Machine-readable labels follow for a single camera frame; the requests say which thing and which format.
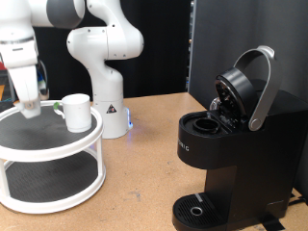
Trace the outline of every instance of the wooden table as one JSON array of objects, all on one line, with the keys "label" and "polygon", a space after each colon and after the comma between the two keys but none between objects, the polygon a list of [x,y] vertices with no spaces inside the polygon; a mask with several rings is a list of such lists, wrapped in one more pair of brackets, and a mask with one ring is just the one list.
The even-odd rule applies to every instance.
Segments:
[{"label": "wooden table", "polygon": [[[67,211],[26,215],[0,206],[0,230],[175,231],[173,203],[201,193],[206,171],[177,157],[179,118],[204,111],[188,93],[124,100],[134,128],[116,140],[103,140],[107,178],[90,198]],[[307,231],[308,207],[296,204],[280,221],[287,230]],[[245,231],[262,231],[256,225]]]}]

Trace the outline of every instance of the coffee maker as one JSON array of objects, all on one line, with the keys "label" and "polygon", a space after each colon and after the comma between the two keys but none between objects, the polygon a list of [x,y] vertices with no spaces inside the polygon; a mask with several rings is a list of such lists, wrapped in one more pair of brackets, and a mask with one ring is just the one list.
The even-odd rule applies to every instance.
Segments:
[{"label": "coffee maker", "polygon": [[[246,67],[263,56],[267,81],[248,80]],[[178,156],[207,169],[204,192],[173,205],[178,231],[231,231],[274,224],[286,215],[308,128],[308,104],[280,90],[274,51],[244,52],[216,78],[211,110],[179,121]]]}]

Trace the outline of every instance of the coffee maker handle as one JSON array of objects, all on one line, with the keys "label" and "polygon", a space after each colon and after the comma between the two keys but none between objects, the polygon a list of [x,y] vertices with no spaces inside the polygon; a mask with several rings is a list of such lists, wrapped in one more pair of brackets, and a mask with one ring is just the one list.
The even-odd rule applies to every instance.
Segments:
[{"label": "coffee maker handle", "polygon": [[244,72],[246,67],[257,57],[265,56],[269,65],[269,77],[267,84],[262,92],[259,102],[249,121],[250,131],[259,130],[270,110],[271,104],[279,91],[282,82],[282,71],[280,62],[275,57],[274,50],[268,46],[259,46],[256,49],[251,49],[244,52],[235,62],[236,67],[241,72]]}]

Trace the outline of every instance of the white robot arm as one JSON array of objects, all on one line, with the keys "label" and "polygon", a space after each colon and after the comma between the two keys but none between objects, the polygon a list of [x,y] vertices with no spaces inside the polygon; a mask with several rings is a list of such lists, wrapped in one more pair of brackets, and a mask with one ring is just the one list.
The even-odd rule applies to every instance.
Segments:
[{"label": "white robot arm", "polygon": [[84,0],[0,0],[0,61],[13,80],[25,117],[40,115],[33,26],[74,28],[85,14]]},{"label": "white robot arm", "polygon": [[67,38],[67,48],[90,74],[93,107],[105,124],[103,138],[118,138],[130,128],[128,109],[123,106],[123,78],[105,61],[138,57],[144,46],[143,36],[128,22],[119,0],[88,0],[87,6],[107,27],[73,30]]}]

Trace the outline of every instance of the drip tray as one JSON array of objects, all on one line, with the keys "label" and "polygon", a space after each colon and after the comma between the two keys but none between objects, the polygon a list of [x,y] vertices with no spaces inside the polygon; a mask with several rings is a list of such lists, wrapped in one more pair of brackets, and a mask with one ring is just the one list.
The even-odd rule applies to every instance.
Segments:
[{"label": "drip tray", "polygon": [[214,227],[224,226],[226,220],[222,219],[208,196],[199,193],[184,196],[175,202],[173,224],[177,230],[220,230]]},{"label": "drip tray", "polygon": [[88,152],[38,163],[12,163],[6,170],[11,197],[25,202],[52,202],[77,194],[98,176]]}]

